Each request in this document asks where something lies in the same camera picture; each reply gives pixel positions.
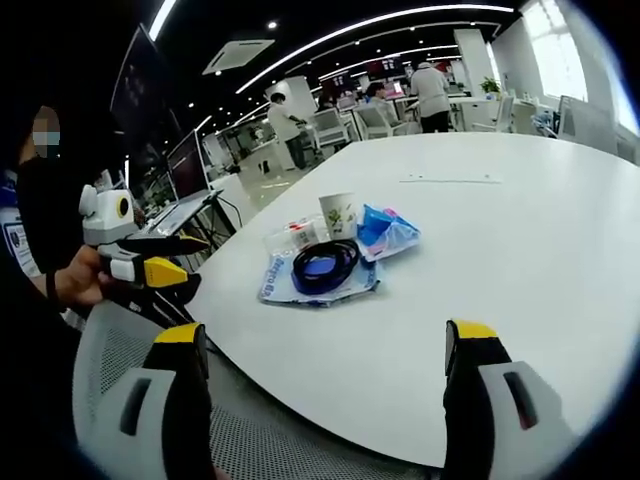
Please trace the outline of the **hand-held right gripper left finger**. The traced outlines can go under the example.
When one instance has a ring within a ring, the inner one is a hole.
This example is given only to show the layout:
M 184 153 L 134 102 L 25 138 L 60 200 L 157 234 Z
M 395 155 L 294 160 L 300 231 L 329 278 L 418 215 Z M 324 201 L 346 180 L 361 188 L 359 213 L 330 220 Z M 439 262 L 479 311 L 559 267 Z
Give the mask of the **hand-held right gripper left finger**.
M 110 479 L 214 479 L 208 378 L 205 327 L 165 330 L 99 400 L 82 450 Z

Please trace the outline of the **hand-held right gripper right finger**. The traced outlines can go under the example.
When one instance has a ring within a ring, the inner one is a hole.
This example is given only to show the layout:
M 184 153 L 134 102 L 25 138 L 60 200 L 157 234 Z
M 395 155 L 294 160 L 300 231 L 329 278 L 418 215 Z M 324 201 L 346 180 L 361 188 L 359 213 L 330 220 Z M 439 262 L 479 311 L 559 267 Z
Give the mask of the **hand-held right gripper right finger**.
M 444 479 L 544 479 L 576 443 L 558 393 L 497 333 L 446 324 Z

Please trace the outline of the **person's left hand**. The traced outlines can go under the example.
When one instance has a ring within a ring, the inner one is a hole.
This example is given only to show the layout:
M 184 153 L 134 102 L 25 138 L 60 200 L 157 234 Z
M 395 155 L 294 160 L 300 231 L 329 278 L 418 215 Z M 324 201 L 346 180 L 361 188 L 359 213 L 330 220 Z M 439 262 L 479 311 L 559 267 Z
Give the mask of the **person's left hand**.
M 102 270 L 97 250 L 82 246 L 69 265 L 55 273 L 55 290 L 63 306 L 94 306 L 115 279 Z

